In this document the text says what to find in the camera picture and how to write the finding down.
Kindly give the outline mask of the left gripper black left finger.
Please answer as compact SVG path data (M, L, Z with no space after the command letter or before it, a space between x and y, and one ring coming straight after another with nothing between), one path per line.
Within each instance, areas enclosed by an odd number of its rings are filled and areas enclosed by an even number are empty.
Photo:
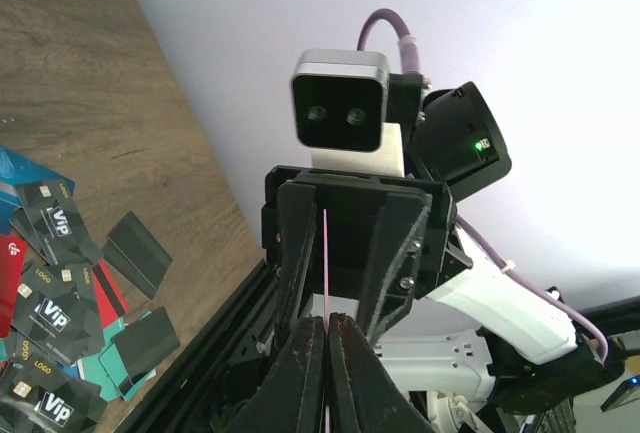
M226 430L239 433L318 432L324 416L325 326L301 319L264 382Z

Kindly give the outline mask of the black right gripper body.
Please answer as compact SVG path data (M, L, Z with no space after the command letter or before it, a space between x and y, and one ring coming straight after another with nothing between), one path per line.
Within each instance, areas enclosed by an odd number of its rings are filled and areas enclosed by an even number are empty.
M279 215L295 216L299 212L295 207L281 205L277 199L278 189L295 182L309 184L314 179L321 181L317 187L319 197L316 202L319 208L328 210L329 238L336 242L336 248L329 253L329 259L336 267L336 295L346 297L355 292L356 276L364 270L374 221L387 192L407 191L426 196L428 216L419 253L416 296L426 295L456 274L453 259L456 206L446 184L426 179L347 174L290 166L276 167L265 178L265 203L261 211L262 246L269 264L280 262L278 241L282 234Z

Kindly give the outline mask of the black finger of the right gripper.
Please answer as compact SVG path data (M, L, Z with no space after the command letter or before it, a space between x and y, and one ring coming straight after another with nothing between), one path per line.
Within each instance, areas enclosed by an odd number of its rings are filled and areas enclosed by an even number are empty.
M314 186L293 181L277 192L281 238L278 328L292 328L298 318L317 230L315 194Z
M424 205L386 205L379 211L357 309L357 325L371 346L411 308L428 215Z

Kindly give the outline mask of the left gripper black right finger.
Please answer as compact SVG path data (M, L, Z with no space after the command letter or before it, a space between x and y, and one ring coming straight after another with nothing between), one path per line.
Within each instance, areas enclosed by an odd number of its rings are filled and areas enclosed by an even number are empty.
M352 317L330 315L328 354L328 405L333 432L433 430L395 386Z

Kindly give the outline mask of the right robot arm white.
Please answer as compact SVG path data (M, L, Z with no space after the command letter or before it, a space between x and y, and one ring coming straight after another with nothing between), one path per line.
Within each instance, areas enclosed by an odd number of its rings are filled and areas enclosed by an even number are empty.
M379 340L421 298L473 318L489 361L489 399L530 415L618 379L629 352L549 291L520 276L457 212L504 177L506 144L477 86L420 97L414 73L374 80L302 76L291 83L299 140L371 153L400 130L399 174L361 167L278 167L266 178L263 245L280 271L282 346L327 268L356 321Z

